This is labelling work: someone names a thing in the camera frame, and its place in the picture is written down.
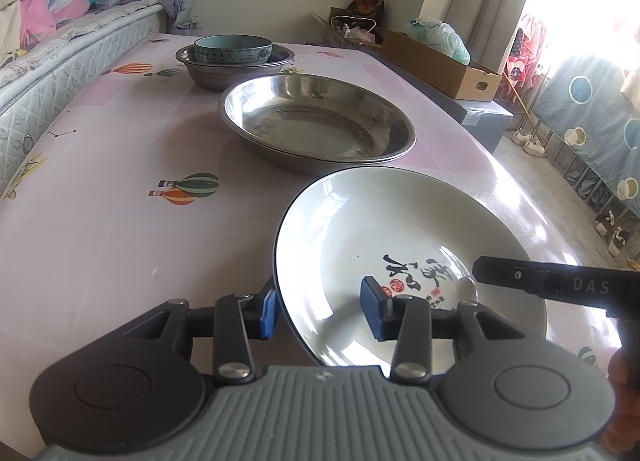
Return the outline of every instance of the pink blanket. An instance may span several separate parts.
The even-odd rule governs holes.
[[[88,0],[21,0],[20,45],[29,49],[56,32],[56,25],[84,15]]]

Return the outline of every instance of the floor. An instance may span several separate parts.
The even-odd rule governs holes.
[[[531,196],[545,216],[558,228],[584,266],[626,267],[624,252],[614,259],[607,242],[598,235],[595,213],[546,158],[523,152],[506,136],[494,157]]]

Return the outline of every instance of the plastic bag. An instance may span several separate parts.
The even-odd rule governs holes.
[[[352,42],[369,42],[371,44],[376,43],[376,36],[369,31],[360,29],[359,27],[353,27],[349,29],[346,24],[342,24],[342,36]]]
[[[404,32],[414,40],[446,54],[454,60],[469,65],[469,51],[462,38],[449,25],[430,16],[414,18],[406,23]]]

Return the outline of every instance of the pink tablecloth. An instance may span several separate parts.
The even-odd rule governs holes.
[[[26,455],[42,449],[28,408],[41,370],[164,300],[198,307],[257,291],[280,217],[312,181],[256,157],[225,126],[218,95],[174,58],[190,40],[154,35],[126,53],[60,114],[0,202],[0,441]],[[289,72],[352,82],[407,113],[418,142],[395,166],[473,196],[533,260],[575,263],[504,168],[424,95],[358,51],[290,47]],[[215,195],[188,202],[159,187],[194,173],[220,178]],[[548,337],[600,367],[620,343],[603,311],[561,303],[548,303]],[[194,348],[203,371],[207,346]],[[254,351],[259,362],[310,362],[285,325]]]

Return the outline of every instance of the teal ceramic bowl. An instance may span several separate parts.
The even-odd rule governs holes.
[[[271,56],[271,40],[251,35],[215,35],[193,43],[193,54],[206,64],[261,64]]]

